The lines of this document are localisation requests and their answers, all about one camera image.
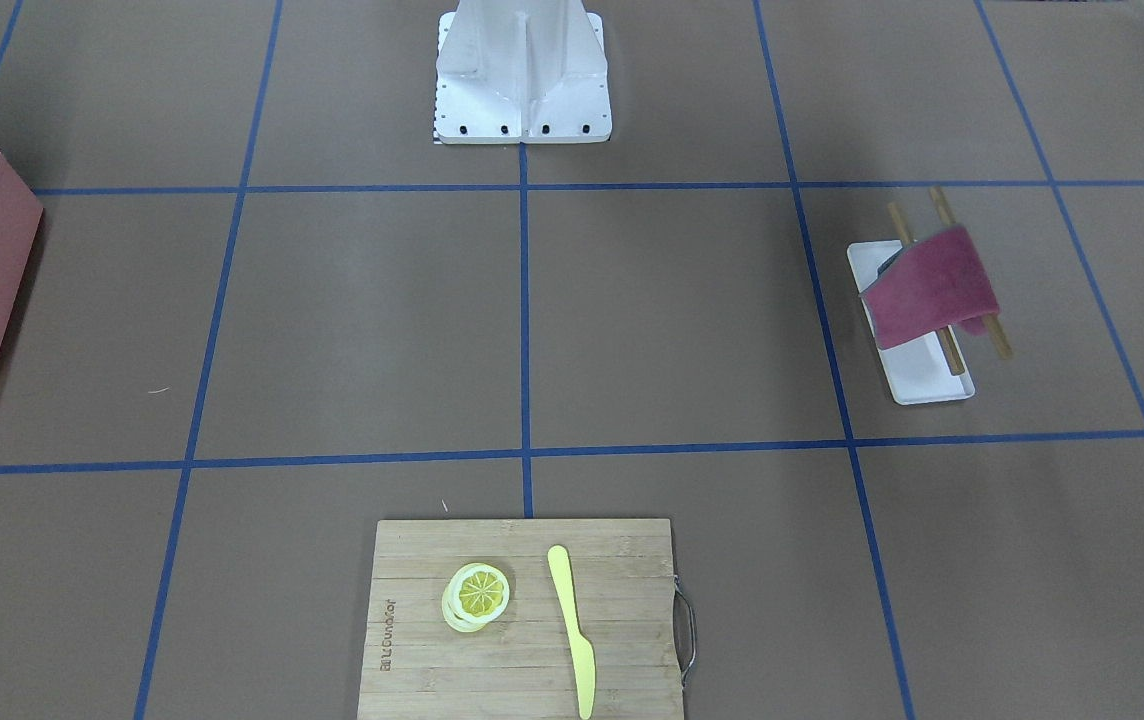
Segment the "yellow plastic knife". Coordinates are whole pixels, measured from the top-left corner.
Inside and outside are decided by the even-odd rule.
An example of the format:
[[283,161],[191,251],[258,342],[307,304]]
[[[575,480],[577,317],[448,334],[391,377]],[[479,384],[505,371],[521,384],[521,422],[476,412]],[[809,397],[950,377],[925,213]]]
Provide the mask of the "yellow plastic knife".
[[555,596],[569,639],[569,655],[575,674],[577,714],[580,719],[591,719],[598,698],[598,662],[578,618],[575,573],[569,549],[563,544],[553,544],[546,552],[546,565],[553,575]]

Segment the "bamboo cutting board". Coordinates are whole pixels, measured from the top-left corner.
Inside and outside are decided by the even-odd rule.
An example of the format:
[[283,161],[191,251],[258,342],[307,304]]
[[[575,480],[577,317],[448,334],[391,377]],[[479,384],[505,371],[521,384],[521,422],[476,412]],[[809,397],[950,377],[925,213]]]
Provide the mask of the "bamboo cutting board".
[[[569,639],[546,565],[569,549],[598,662],[591,719],[682,719],[672,523],[665,519],[383,520],[363,644],[362,719],[578,719]],[[507,610],[458,633],[440,593],[462,565],[507,575]]]

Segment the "magenta wiping cloth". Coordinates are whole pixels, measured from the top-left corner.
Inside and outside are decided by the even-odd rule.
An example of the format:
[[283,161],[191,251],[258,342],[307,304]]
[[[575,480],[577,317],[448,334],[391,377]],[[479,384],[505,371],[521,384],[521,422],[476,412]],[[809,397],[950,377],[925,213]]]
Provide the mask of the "magenta wiping cloth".
[[948,325],[984,334],[984,316],[1001,312],[974,237],[962,224],[897,252],[861,296],[880,350]]

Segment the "yellow lemon slice toy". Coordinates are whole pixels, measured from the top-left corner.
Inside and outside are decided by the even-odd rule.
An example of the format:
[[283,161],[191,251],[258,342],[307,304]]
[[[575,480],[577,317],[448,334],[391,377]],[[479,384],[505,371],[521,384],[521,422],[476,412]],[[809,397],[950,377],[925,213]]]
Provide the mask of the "yellow lemon slice toy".
[[509,600],[511,583],[502,570],[470,562],[452,575],[440,593],[440,616],[454,632],[480,632],[507,610]]

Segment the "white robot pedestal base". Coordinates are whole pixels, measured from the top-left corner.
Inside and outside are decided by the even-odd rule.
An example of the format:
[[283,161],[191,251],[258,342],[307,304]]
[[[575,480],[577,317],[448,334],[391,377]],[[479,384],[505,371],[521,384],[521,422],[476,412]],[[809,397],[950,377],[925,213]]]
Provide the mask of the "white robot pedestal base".
[[436,40],[436,142],[612,137],[603,18],[581,1],[461,1],[440,14]]

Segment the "white rack tray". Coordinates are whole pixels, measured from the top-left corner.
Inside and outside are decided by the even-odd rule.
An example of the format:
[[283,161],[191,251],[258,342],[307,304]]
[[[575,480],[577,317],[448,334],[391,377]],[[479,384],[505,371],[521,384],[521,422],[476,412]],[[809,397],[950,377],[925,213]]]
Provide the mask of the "white rack tray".
[[[857,242],[847,247],[857,291],[863,292],[875,279],[880,266],[891,260],[901,250],[900,242]],[[976,387],[969,370],[953,375],[942,350],[942,343],[934,334],[915,338],[905,345],[877,348],[889,393],[901,406],[919,404],[942,404],[974,397]]]

